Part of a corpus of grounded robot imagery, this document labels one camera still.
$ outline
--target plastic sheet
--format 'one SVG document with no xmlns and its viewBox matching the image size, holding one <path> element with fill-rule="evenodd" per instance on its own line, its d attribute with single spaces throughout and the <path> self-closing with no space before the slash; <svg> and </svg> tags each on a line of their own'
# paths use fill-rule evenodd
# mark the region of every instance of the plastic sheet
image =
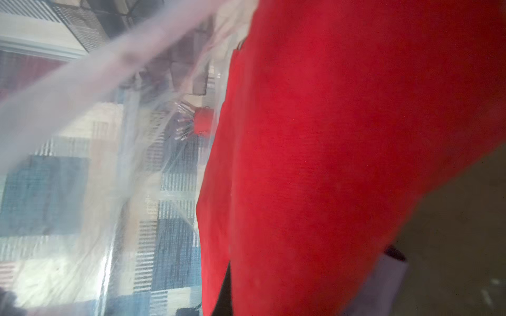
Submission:
<svg viewBox="0 0 506 316">
<path fill-rule="evenodd" d="M 118 37 L 70 63 L 62 41 L 20 49 L 0 34 L 0 313 L 200 313 L 195 204 L 212 135 L 176 139 L 188 121 L 177 104 L 218 118 L 254 8 L 232 2 L 208 19 L 221 2 L 171 1 L 123 35 L 99 16 L 97 46 Z M 99 2 L 23 3 L 29 14 L 9 0 L 0 14 L 79 40 L 83 26 L 58 8 L 92 16 Z M 132 17 L 132 3 L 112 21 Z"/>
</svg>

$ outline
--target floor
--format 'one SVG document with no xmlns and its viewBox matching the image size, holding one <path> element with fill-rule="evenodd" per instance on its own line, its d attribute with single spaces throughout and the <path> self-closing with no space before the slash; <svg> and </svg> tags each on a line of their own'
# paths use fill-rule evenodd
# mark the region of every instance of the floor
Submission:
<svg viewBox="0 0 506 316">
<path fill-rule="evenodd" d="M 427 195 L 398 237 L 391 315 L 506 315 L 506 144 Z"/>
</svg>

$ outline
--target striped pattern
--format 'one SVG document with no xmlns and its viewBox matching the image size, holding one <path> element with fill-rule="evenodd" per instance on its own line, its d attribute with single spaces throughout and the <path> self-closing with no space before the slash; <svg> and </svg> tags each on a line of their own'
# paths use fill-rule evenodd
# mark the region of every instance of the striped pattern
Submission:
<svg viewBox="0 0 506 316">
<path fill-rule="evenodd" d="M 163 191 L 196 191 L 197 175 L 195 173 L 164 173 Z"/>
<path fill-rule="evenodd" d="M 14 262 L 0 262 L 0 288 L 12 290 L 14 285 Z"/>
<path fill-rule="evenodd" d="M 0 261 L 46 258 L 66 254 L 75 247 L 78 234 L 0 238 Z"/>
<path fill-rule="evenodd" d="M 134 293 L 151 290 L 155 242 L 156 221 L 142 221 L 139 225 L 139 244 L 135 259 Z"/>
<path fill-rule="evenodd" d="M 183 218 L 190 222 L 195 218 L 195 201 L 162 201 L 158 218 Z"/>
<path fill-rule="evenodd" d="M 0 12 L 62 23 L 48 4 L 39 0 L 0 0 Z"/>
<path fill-rule="evenodd" d="M 36 156 L 89 158 L 90 140 L 86 138 L 55 136 L 34 153 Z"/>
<path fill-rule="evenodd" d="M 149 302 L 149 316 L 167 315 L 167 290 L 151 292 Z"/>
</svg>

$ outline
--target red cloth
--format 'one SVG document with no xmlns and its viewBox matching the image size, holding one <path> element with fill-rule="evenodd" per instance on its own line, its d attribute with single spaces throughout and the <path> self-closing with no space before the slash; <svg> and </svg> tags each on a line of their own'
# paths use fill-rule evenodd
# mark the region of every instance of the red cloth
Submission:
<svg viewBox="0 0 506 316">
<path fill-rule="evenodd" d="M 237 316 L 345 307 L 420 198 L 504 141 L 502 9 L 260 1 L 197 205 L 204 315 L 229 260 Z"/>
<path fill-rule="evenodd" d="M 196 108 L 193 119 L 193 132 L 199 136 L 209 138 L 215 112 L 210 108 Z"/>
</svg>

